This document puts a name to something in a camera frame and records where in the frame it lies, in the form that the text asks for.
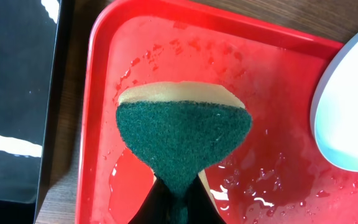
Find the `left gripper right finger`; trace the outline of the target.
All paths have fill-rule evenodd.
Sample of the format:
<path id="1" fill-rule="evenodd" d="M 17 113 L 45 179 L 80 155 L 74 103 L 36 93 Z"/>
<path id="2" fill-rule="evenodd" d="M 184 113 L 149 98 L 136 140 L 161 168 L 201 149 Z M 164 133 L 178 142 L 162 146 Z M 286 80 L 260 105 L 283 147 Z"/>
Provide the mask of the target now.
<path id="1" fill-rule="evenodd" d="M 226 224 L 215 209 L 199 177 L 196 177 L 186 192 L 188 224 Z"/>

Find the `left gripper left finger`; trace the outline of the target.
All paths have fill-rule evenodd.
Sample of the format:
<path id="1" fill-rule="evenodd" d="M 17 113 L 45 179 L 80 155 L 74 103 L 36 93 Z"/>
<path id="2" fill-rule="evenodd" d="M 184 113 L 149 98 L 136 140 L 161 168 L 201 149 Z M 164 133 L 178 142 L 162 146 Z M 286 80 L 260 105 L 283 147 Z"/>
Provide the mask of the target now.
<path id="1" fill-rule="evenodd" d="M 169 224 L 173 196 L 157 177 L 141 207 L 129 224 Z"/>

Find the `green and yellow sponge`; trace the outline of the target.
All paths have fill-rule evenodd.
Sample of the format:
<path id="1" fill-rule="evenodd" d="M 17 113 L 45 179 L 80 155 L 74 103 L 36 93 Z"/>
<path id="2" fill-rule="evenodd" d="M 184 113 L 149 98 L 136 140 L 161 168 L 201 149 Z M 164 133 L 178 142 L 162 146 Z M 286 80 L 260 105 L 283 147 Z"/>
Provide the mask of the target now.
<path id="1" fill-rule="evenodd" d="M 159 82 L 123 91 L 116 124 L 126 146 L 170 190 L 169 223 L 188 224 L 188 187 L 199 177 L 209 196 L 202 172 L 244 142 L 252 118 L 221 85 Z"/>

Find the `light blue plate top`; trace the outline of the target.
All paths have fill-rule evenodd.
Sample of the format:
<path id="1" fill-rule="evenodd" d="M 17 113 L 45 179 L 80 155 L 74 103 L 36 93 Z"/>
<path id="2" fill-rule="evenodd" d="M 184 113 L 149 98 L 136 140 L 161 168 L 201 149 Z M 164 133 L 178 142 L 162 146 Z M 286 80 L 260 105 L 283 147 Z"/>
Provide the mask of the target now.
<path id="1" fill-rule="evenodd" d="M 320 78 L 311 103 L 310 126 L 328 162 L 358 172 L 358 33 Z"/>

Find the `red plastic tray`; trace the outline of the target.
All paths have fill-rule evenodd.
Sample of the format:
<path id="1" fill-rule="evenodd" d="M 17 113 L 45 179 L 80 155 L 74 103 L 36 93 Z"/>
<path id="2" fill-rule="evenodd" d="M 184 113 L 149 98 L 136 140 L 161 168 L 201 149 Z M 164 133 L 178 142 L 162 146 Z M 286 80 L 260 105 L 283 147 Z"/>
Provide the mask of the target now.
<path id="1" fill-rule="evenodd" d="M 310 104 L 339 42 L 190 1 L 116 1 L 89 38 L 75 221 L 127 223 L 152 171 L 123 143 L 119 95 L 152 82 L 222 85 L 252 130 L 206 170 L 227 223 L 358 223 L 358 173 L 330 164 L 310 131 Z"/>

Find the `black rectangular tray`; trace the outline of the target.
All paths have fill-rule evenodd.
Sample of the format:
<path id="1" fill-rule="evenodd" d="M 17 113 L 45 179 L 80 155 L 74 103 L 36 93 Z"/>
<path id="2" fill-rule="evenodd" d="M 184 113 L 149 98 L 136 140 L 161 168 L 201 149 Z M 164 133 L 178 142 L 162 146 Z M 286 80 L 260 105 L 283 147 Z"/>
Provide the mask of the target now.
<path id="1" fill-rule="evenodd" d="M 50 187 L 74 5 L 0 0 L 0 223 L 34 223 Z"/>

